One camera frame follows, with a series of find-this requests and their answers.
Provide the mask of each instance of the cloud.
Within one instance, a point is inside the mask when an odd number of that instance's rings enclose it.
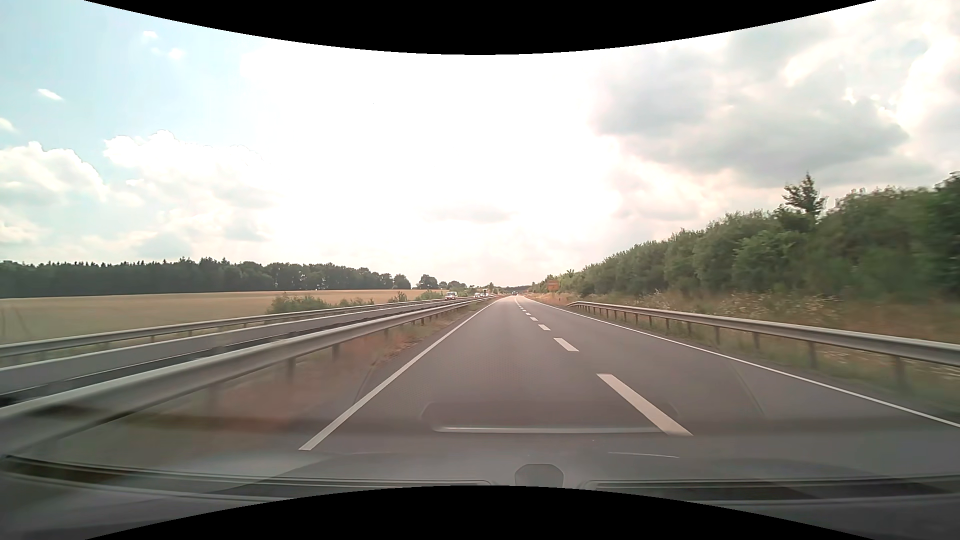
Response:
[[[104,202],[100,174],[72,150],[44,151],[38,142],[0,150],[0,205],[64,205],[77,196]]]
[[[54,100],[54,101],[60,101],[60,100],[63,99],[63,98],[61,98],[60,96],[58,96],[56,93],[54,93],[54,92],[52,92],[52,91],[50,91],[50,90],[48,90],[48,89],[46,89],[46,88],[41,88],[41,89],[37,90],[37,92],[39,92],[41,96],[43,96],[43,97],[48,97],[48,98],[50,98],[50,99],[52,99],[52,100]]]
[[[423,216],[428,221],[468,221],[489,225],[507,221],[514,213],[483,203],[449,204],[439,200],[436,206],[426,210]]]
[[[25,259],[118,260],[198,257],[274,237],[263,212],[280,198],[266,187],[269,164],[249,149],[169,132],[118,136],[106,147],[132,173],[127,180],[106,184],[69,149],[0,150],[0,241]]]
[[[877,163],[896,166],[872,167],[874,182],[900,183],[904,171],[917,181],[933,169],[906,151],[920,133],[897,109],[937,38],[923,31],[925,13],[882,4],[843,22],[828,13],[733,32],[711,50],[637,48],[602,77],[594,129],[625,156],[695,177],[729,171],[746,186],[780,186],[808,170],[843,182],[841,172]],[[942,133],[956,125],[947,116],[938,116]]]
[[[0,245],[33,243],[38,236],[37,225],[0,208]]]

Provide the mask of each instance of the wheat field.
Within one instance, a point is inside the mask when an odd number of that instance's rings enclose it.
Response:
[[[400,291],[316,290],[288,294],[309,294],[333,304],[358,297],[385,304],[397,292]],[[402,292],[413,300],[422,291]],[[262,315],[279,294],[282,291],[0,299],[0,344]]]

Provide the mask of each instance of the sky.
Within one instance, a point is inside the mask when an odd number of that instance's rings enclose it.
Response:
[[[724,212],[960,169],[960,4],[443,56],[0,0],[0,259],[523,284]]]

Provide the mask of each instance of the metal guardrail post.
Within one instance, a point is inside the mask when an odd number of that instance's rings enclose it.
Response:
[[[296,358],[287,358],[287,382],[293,383],[294,374],[297,371],[297,359]]]
[[[903,365],[903,358],[899,356],[893,356],[894,360],[894,374],[897,377],[897,388],[900,391],[909,393],[910,392],[910,383],[906,378],[906,366]]]

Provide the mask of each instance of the roadside vegetation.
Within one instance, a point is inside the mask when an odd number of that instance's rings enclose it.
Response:
[[[273,313],[291,313],[294,311],[312,311],[314,309],[331,309],[333,307],[353,307],[353,306],[372,306],[373,299],[364,300],[362,298],[354,298],[353,300],[347,300],[346,298],[341,300],[339,304],[331,304],[324,299],[314,298],[311,295],[304,296],[289,296],[287,293],[283,293],[280,296],[274,298],[270,308],[267,309],[267,314]]]
[[[326,264],[291,264],[225,258],[163,262],[0,262],[0,298],[102,296],[185,292],[410,289],[403,274]]]
[[[826,209],[807,175],[772,211],[728,213],[531,285],[545,293],[960,341],[960,172],[853,191]]]

